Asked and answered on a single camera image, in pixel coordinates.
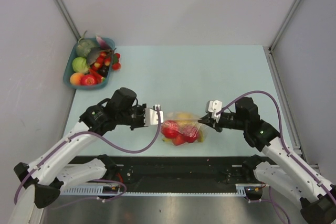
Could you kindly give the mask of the yellow lemon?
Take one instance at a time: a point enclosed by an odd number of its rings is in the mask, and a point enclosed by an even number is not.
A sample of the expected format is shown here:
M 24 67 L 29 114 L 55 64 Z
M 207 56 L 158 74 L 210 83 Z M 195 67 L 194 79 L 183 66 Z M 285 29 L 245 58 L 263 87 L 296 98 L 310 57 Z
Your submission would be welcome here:
M 179 112 L 176 117 L 180 122 L 190 122 L 194 120 L 194 115 L 189 112 Z

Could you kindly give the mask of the clear zip top bag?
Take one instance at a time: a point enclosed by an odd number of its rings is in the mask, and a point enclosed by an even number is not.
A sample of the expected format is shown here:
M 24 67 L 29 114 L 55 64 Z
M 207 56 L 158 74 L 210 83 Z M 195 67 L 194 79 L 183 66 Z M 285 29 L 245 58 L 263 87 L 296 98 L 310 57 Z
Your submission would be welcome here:
M 198 123 L 198 120 L 200 119 L 199 116 L 193 114 L 194 115 L 194 120 L 192 120 L 190 122 L 180 122 L 180 121 L 177 120 L 177 117 L 176 117 L 178 113 L 179 112 L 168 113 L 165 116 L 164 122 L 167 121 L 167 120 L 175 121 L 179 125 L 179 128 L 180 128 L 180 131 L 179 131 L 179 134 L 178 134 L 179 137 L 182 138 L 182 132 L 184 130 L 191 130 L 191 129 L 195 129 L 195 130 L 198 130 L 198 131 L 203 131 L 205 133 L 205 137 L 206 137 L 206 126 L 204 124 Z

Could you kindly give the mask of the yellow banana bunch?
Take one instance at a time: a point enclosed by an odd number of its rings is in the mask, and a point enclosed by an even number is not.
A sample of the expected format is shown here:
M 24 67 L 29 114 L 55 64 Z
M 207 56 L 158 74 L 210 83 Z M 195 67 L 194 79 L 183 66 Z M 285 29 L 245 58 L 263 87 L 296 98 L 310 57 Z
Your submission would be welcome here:
M 203 131 L 198 131 L 197 134 L 197 138 L 194 141 L 185 141 L 184 138 L 181 138 L 179 136 L 177 136 L 176 138 L 167 138 L 167 137 L 163 137 L 162 141 L 166 142 L 166 143 L 173 143 L 174 145 L 181 145 L 184 143 L 194 143 L 194 142 L 199 142 L 199 143 L 203 143 L 205 139 L 205 133 Z

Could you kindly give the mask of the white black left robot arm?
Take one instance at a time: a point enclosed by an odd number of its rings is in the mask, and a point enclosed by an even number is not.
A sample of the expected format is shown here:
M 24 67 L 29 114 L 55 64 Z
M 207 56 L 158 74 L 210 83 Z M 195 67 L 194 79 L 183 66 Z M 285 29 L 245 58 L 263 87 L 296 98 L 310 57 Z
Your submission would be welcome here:
M 51 205 L 69 187 L 98 179 L 112 181 L 116 175 L 115 164 L 106 155 L 97 156 L 74 169 L 64 170 L 64 167 L 85 147 L 102 139 L 116 126 L 125 125 L 134 130 L 157 124 L 159 113 L 159 106 L 139 105 L 134 91 L 117 89 L 111 98 L 88 107 L 70 132 L 40 158 L 15 166 L 20 188 L 33 188 L 34 204 L 41 209 Z

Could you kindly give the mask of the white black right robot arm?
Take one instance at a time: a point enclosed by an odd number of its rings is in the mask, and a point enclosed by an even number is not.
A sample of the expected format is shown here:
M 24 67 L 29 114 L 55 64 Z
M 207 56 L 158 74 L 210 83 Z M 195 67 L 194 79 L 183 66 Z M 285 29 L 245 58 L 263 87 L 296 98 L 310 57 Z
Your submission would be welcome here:
M 243 179 L 249 183 L 264 182 L 281 193 L 300 210 L 307 223 L 333 223 L 335 185 L 288 146 L 281 132 L 260 118 L 252 98 L 241 97 L 234 105 L 235 111 L 226 113 L 221 101 L 210 100 L 206 115 L 199 122 L 217 132 L 241 130 L 248 145 L 264 154 L 244 162 Z

